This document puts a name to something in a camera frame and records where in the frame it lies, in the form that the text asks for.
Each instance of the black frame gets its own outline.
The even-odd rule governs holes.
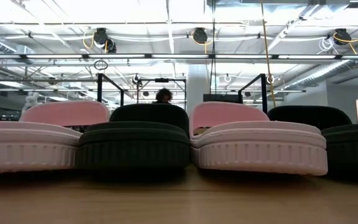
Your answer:
[[[143,88],[149,84],[149,82],[159,82],[159,83],[163,83],[163,82],[175,82],[184,92],[185,92],[185,110],[186,110],[186,103],[187,103],[187,83],[186,80],[184,79],[173,79],[173,78],[140,78],[138,79],[138,81],[136,82],[136,103],[139,103],[139,82],[140,81],[146,81],[146,83],[144,84]],[[177,81],[182,81],[185,83],[185,89],[183,89],[178,83]]]
[[[266,92],[266,74],[259,74],[251,82],[246,84],[239,90],[239,101],[242,100],[242,91],[251,86],[254,82],[260,79],[262,85],[262,111],[267,114],[267,92]]]
[[[120,93],[120,106],[124,106],[124,90],[117,85],[114,81],[112,81],[109,77],[107,77],[105,74],[103,73],[98,73],[98,102],[102,102],[102,92],[103,92],[103,80],[106,80],[107,82],[111,83],[112,85],[114,85]]]

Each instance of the pink sole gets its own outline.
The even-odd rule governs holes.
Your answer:
[[[0,172],[70,169],[75,151],[60,144],[0,143]]]
[[[245,170],[301,175],[328,171],[324,148],[278,141],[230,141],[192,148],[193,162],[203,169]]]

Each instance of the table surface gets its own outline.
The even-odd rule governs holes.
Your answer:
[[[358,181],[194,166],[0,174],[0,223],[358,224]]]

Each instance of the dark hair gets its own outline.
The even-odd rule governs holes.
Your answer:
[[[169,100],[172,99],[172,92],[169,91],[166,88],[162,88],[161,90],[158,91],[158,93],[155,96],[155,99],[157,101],[162,101],[164,99],[164,96],[169,96]]]

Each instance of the ceiling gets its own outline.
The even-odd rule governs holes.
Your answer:
[[[108,36],[116,43],[118,54],[212,54],[213,44],[198,45],[191,38],[191,33],[196,27],[203,27],[209,36],[208,41],[212,40],[214,17],[216,54],[264,54],[264,28],[260,5],[229,4],[236,2],[234,0],[218,1],[213,16],[207,2],[210,1],[76,0],[74,6],[73,1],[66,0],[26,0],[22,1],[25,6],[23,9],[18,6],[18,1],[0,0],[0,41],[12,47],[27,46],[36,54],[103,54],[103,49],[95,45],[88,49],[83,42],[91,45],[96,28],[105,27]],[[353,54],[349,45],[333,45],[329,50],[322,50],[324,48],[321,44],[324,38],[328,34],[333,35],[337,28],[346,28],[353,39],[358,39],[358,7],[350,7],[348,4],[338,4],[335,7],[266,4],[265,7],[266,44],[270,54]],[[312,11],[311,9],[314,10],[313,13],[309,13],[304,20],[298,19],[302,13]],[[358,42],[354,43],[354,47],[358,47]],[[4,66],[4,63],[6,62],[0,60],[0,65]],[[142,78],[186,78],[189,64],[151,59],[132,59],[130,63],[127,63],[127,60],[114,60],[114,63],[117,65],[110,65],[104,73],[125,89],[133,88],[131,79],[135,74]],[[211,61],[205,60],[203,63],[210,73]],[[278,81],[289,82],[318,65],[297,61],[272,63],[270,72],[275,78],[279,78],[275,80],[278,85]],[[26,66],[27,73],[34,73],[31,76],[34,79],[57,77],[80,80],[94,78],[97,73],[93,67],[86,69],[81,63],[42,67],[40,70],[37,70],[40,68],[37,63]],[[7,65],[6,68],[19,74],[25,72],[24,66]],[[216,64],[220,89],[240,89],[260,73],[268,73],[265,62]],[[230,80],[227,82],[228,79],[225,81],[224,78],[228,75]],[[95,83],[81,85],[84,88],[95,87]],[[176,87],[179,90],[174,83],[153,83],[145,87],[145,90],[163,86],[170,89]],[[105,93],[105,97],[114,97],[114,94]],[[183,92],[177,91],[175,94],[174,98],[184,99]]]

